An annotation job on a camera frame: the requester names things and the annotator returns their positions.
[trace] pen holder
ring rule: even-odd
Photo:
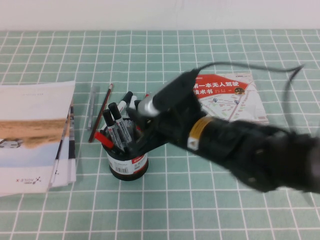
[[[136,128],[135,122],[130,120],[130,118],[124,118],[123,121],[132,139],[136,141],[141,135],[141,132]],[[103,130],[102,134],[107,138],[110,136],[107,127]],[[102,146],[106,151],[110,171],[117,179],[133,181],[142,177],[146,173],[149,166],[148,153],[145,153],[142,156],[130,153],[119,155],[112,152],[106,146]]]

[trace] desert photo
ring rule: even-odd
[[[59,143],[65,124],[65,118],[52,120],[0,120],[0,142],[21,142],[21,146],[26,149]]]

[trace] black cable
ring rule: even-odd
[[[206,65],[203,65],[199,68],[197,68],[197,71],[200,72],[203,69],[212,67],[212,66],[216,66],[216,65],[227,65],[227,66],[237,66],[237,67],[241,67],[241,68],[246,68],[246,69],[256,69],[256,70],[262,70],[262,71],[269,71],[269,72],[275,72],[275,73],[290,73],[293,72],[285,87],[284,87],[284,94],[283,94],[283,101],[282,101],[282,108],[283,108],[283,112],[284,112],[284,117],[285,120],[288,123],[288,127],[291,130],[291,132],[294,132],[294,121],[291,115],[291,111],[290,111],[290,106],[288,103],[288,99],[289,99],[289,88],[291,86],[291,83],[294,79],[294,77],[300,72],[300,70],[304,67],[304,65],[299,65],[297,67],[293,67],[293,68],[276,68],[276,67],[267,67],[267,66],[259,66],[259,65],[253,65],[253,64],[248,64],[248,63],[242,63],[242,62],[228,62],[228,61],[217,61],[217,62],[210,62]]]

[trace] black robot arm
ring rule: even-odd
[[[143,154],[170,143],[226,168],[259,192],[289,187],[320,193],[318,138],[276,126],[208,116],[193,92],[198,73],[194,69],[182,74],[139,102],[137,110],[127,109],[143,132],[130,145],[131,151]]]

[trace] red pencil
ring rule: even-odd
[[[99,122],[100,122],[100,118],[101,118],[102,112],[103,112],[103,110],[106,108],[107,101],[108,101],[108,98],[109,98],[109,96],[110,96],[111,89],[113,88],[113,86],[114,86],[114,85],[111,83],[111,84],[109,85],[108,91],[106,92],[104,101],[103,101],[102,106],[101,106],[100,111],[99,111],[99,115],[98,115],[98,117],[97,117],[96,120],[95,120],[95,123],[94,123],[93,129],[92,129],[91,135],[90,135],[90,137],[89,137],[89,140],[88,140],[89,143],[92,143],[92,141],[93,141],[93,139],[94,139],[94,137],[95,137],[95,132],[96,132],[96,130],[97,130],[97,128],[98,128],[98,125],[99,125]]]

